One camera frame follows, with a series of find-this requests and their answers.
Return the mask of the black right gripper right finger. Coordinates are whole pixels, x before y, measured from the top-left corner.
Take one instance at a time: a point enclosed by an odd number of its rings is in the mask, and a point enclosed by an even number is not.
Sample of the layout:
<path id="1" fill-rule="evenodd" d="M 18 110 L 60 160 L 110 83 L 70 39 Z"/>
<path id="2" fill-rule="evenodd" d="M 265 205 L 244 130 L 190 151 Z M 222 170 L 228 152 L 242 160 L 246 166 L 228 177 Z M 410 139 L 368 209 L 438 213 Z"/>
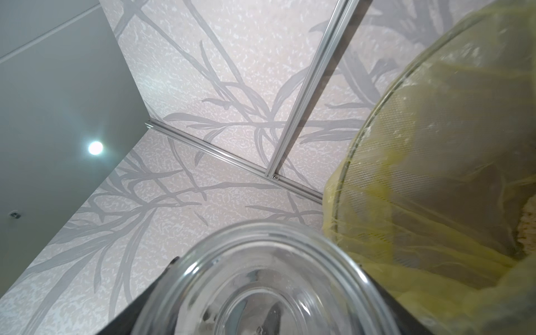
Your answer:
<path id="1" fill-rule="evenodd" d="M 379 292 L 387 306 L 389 307 L 397 327 L 402 335 L 433 335 L 433 333 L 421 324 L 412 314 L 410 314 L 391 294 L 388 293 L 369 274 L 364 272 L 367 278 Z"/>

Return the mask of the brown-lidded oatmeal jar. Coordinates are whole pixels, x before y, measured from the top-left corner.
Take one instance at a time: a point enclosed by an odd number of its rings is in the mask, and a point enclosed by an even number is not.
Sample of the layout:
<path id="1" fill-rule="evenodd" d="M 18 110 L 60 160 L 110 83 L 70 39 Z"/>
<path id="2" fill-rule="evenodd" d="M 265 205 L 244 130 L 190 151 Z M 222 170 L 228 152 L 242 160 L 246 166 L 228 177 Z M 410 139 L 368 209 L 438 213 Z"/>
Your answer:
<path id="1" fill-rule="evenodd" d="M 159 280 L 134 334 L 398 334 L 371 280 L 298 223 L 247 221 L 204 238 Z"/>

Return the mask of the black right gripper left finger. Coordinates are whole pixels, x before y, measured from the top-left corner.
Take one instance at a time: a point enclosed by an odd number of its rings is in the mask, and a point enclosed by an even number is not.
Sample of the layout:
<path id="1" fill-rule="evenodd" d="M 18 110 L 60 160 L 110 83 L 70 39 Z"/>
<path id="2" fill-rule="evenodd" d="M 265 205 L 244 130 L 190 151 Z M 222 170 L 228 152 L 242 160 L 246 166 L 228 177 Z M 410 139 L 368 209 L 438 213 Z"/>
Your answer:
<path id="1" fill-rule="evenodd" d="M 97 335 L 130 335 L 144 305 L 162 279 L 164 274 L 180 259 L 173 258 L 162 274 L 135 300 L 133 300 L 117 317 L 106 325 Z"/>

